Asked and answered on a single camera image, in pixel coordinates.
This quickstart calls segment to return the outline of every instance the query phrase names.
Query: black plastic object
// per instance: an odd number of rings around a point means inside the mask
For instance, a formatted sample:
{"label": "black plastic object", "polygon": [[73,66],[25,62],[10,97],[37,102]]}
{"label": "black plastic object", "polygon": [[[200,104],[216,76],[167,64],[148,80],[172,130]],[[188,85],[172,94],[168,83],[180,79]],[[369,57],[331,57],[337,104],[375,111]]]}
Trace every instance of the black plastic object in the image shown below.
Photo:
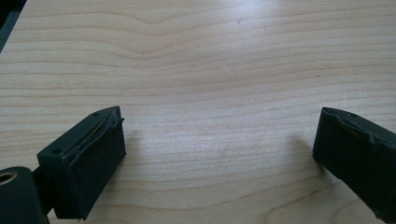
{"label": "black plastic object", "polygon": [[355,114],[322,108],[314,158],[385,222],[396,222],[396,134]]}
{"label": "black plastic object", "polygon": [[[58,218],[86,219],[126,154],[122,121],[119,106],[92,113],[40,151],[37,154],[40,166],[32,173],[23,168],[24,173],[20,175],[18,167],[1,171],[17,173],[19,178],[0,185],[0,217],[23,217],[32,211],[45,217],[53,207]],[[13,185],[30,189],[35,202],[29,206],[31,211],[25,207],[16,209],[23,203],[20,198],[3,201],[3,195],[19,194],[17,188],[11,188]],[[26,222],[0,223],[46,222],[32,218]]]}

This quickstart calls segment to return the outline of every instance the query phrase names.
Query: black plastic part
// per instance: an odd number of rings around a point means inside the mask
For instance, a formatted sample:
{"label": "black plastic part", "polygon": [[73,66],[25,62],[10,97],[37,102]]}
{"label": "black plastic part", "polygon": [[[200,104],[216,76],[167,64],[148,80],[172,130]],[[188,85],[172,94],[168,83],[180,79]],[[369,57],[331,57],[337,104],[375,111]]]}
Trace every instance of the black plastic part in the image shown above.
{"label": "black plastic part", "polygon": [[126,154],[122,121],[119,106],[97,111],[37,154],[58,218],[87,218]]}
{"label": "black plastic part", "polygon": [[28,168],[0,171],[0,223],[49,224]]}
{"label": "black plastic part", "polygon": [[396,134],[346,111],[321,111],[314,158],[385,222],[396,222]]}

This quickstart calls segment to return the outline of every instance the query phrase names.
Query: screw hole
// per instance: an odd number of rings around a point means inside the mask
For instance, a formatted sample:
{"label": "screw hole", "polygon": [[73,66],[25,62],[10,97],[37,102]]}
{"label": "screw hole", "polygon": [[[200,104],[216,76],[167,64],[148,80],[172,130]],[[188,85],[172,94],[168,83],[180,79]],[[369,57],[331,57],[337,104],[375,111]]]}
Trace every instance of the screw hole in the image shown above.
{"label": "screw hole", "polygon": [[15,172],[0,174],[0,185],[5,185],[6,183],[11,182],[15,177],[17,177],[17,175],[18,174]]}
{"label": "screw hole", "polygon": [[59,155],[61,153],[62,153],[62,151],[59,148],[55,148],[52,150],[52,154],[54,154],[54,155]]}
{"label": "screw hole", "polygon": [[349,113],[349,114],[347,114],[349,117],[352,117],[352,118],[356,118],[357,117],[357,115],[356,114],[351,114],[351,113]]}

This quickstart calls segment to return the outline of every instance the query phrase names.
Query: wood grain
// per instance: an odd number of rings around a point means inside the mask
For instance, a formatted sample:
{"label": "wood grain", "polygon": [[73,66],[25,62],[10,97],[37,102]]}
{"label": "wood grain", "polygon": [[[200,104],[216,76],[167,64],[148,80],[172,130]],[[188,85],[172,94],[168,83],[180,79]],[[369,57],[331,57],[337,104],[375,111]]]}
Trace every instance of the wood grain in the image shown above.
{"label": "wood grain", "polygon": [[120,105],[128,154],[86,223],[381,223],[311,148],[323,106],[396,132],[395,71],[394,1],[29,0],[0,169]]}

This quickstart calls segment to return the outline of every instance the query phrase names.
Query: light wood surface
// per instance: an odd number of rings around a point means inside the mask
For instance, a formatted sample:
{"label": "light wood surface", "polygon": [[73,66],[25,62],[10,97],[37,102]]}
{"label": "light wood surface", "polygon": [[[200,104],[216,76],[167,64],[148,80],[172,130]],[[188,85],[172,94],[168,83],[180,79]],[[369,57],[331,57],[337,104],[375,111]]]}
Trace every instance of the light wood surface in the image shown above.
{"label": "light wood surface", "polygon": [[323,106],[396,132],[396,2],[28,0],[0,169],[112,105],[128,154],[85,223],[382,223],[311,150]]}

